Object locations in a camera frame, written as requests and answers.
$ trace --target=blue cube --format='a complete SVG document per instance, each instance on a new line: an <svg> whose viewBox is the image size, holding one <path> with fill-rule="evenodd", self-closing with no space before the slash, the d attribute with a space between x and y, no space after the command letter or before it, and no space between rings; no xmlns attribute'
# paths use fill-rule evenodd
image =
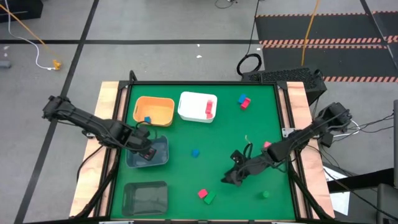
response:
<svg viewBox="0 0 398 224"><path fill-rule="evenodd" d="M240 104L242 104L242 103L244 102L244 99L246 99L246 94L242 94L241 97L239 97L238 102L239 102Z"/></svg>
<svg viewBox="0 0 398 224"><path fill-rule="evenodd" d="M199 156L199 150L198 150L198 149L192 150L192 156L193 156L194 158L197 158L197 157Z"/></svg>
<svg viewBox="0 0 398 224"><path fill-rule="evenodd" d="M150 117L149 116L145 117L144 121L147 122L147 123L150 123Z"/></svg>

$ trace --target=white bin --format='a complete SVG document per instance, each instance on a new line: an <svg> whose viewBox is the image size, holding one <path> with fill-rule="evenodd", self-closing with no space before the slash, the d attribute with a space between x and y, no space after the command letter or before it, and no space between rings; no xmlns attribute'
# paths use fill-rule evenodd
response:
<svg viewBox="0 0 398 224"><path fill-rule="evenodd" d="M212 118L207 118L206 107L209 101L213 102L211 107ZM211 123L216 116L217 96L205 93L193 93L185 91L181 93L178 103L178 114L186 121L197 121Z"/></svg>

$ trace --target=gray floor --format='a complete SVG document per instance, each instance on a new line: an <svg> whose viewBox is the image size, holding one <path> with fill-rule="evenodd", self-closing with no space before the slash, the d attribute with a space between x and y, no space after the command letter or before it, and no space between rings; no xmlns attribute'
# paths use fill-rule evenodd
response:
<svg viewBox="0 0 398 224"><path fill-rule="evenodd" d="M46 0L41 19L26 21L43 39L78 40L93 0ZM368 1L371 10L398 10L395 0ZM265 0L260 14L311 13L314 0ZM240 0L229 9L217 9L212 0L99 0L88 39L248 39L255 0ZM322 1L319 13L362 12L357 0ZM29 35L15 22L13 33ZM7 24L0 24L0 39L11 39ZM51 45L63 59L59 72L35 66L31 45L0 45L0 60L13 67L0 70L0 220L15 219L27 183L47 132L49 122L41 110L50 95L58 95L68 73L76 45ZM140 80L239 80L236 64L247 45L85 45L68 96L94 112L100 83L125 80L133 69ZM258 46L253 45L251 52ZM42 49L39 63L51 65L52 56ZM248 61L244 67L254 66ZM392 113L398 95L395 83L327 83L318 109L342 102L358 123ZM378 127L386 127L386 121ZM25 222L67 218L72 202L76 170L86 139L80 131L58 125L30 203ZM333 145L328 152L344 169L357 174L392 166L392 130L360 133Z"/></svg>

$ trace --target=white cable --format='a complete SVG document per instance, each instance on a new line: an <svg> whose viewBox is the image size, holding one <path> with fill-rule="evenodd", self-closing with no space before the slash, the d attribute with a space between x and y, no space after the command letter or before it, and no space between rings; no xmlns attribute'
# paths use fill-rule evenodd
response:
<svg viewBox="0 0 398 224"><path fill-rule="evenodd" d="M343 136L349 136L349 135L354 135L354 134L358 134L359 133L359 130L361 130L361 128L359 127L359 125L354 121L354 120L351 120L351 122L352 123L354 123L355 125L356 125L356 132L354 132L354 133L347 133L347 134L338 134L338 135L335 135L335 136L333 136L334 138L335 137L343 137Z"/></svg>
<svg viewBox="0 0 398 224"><path fill-rule="evenodd" d="M4 2L6 3L7 10L10 11L10 9L8 8L7 0L4 0ZM39 65L39 63L37 61L39 60L40 51L39 51L39 47L35 43L33 43L33 42L23 38L23 37L17 37L14 34L11 33L11 15L10 14L8 14L8 33L10 33L13 37L21 39L21 40L24 40L24 41L26 41L26 42L28 42L30 44L33 44L36 47L36 50L37 50L36 65L37 66L39 66L40 68L43 68L43 69L47 69L47 70L55 70L55 68L43 67L43 66Z"/></svg>

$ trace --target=pink block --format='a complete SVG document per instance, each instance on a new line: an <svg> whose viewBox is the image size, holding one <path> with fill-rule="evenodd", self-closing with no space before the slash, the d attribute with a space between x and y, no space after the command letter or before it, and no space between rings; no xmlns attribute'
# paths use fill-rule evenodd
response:
<svg viewBox="0 0 398 224"><path fill-rule="evenodd" d="M207 190L206 190L206 189L201 189L201 190L198 192L198 195L199 195L200 198L206 197L206 195L207 195Z"/></svg>
<svg viewBox="0 0 398 224"><path fill-rule="evenodd" d="M265 142L264 143L264 148L268 148L271 145L271 142Z"/></svg>
<svg viewBox="0 0 398 224"><path fill-rule="evenodd" d="M244 99L243 103L241 104L241 109L245 110L249 106L250 101L251 100L249 98Z"/></svg>
<svg viewBox="0 0 398 224"><path fill-rule="evenodd" d="M213 107L213 102L211 100L207 101L206 114L210 114L211 113L211 108L212 107Z"/></svg>

